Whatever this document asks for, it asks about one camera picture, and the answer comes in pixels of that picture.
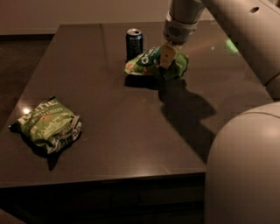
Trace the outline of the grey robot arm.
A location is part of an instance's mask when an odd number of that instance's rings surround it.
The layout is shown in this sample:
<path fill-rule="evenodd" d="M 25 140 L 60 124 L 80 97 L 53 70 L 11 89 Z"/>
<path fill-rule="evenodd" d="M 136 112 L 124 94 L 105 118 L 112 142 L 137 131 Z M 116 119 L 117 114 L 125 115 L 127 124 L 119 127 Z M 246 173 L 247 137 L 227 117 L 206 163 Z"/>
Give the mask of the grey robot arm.
<path fill-rule="evenodd" d="M 168 68 L 208 10 L 272 99 L 230 120 L 206 164 L 205 224 L 280 224 L 280 9 L 268 0 L 171 0 Z"/>

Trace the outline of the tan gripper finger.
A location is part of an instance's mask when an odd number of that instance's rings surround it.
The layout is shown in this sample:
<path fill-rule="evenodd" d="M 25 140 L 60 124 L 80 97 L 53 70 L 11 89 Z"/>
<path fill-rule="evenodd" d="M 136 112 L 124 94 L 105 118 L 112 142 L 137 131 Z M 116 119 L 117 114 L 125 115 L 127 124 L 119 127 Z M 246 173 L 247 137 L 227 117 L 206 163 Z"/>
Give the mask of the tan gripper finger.
<path fill-rule="evenodd" d="M 177 49 L 173 45 L 164 44 L 161 46 L 160 66 L 168 70 L 177 55 Z"/>

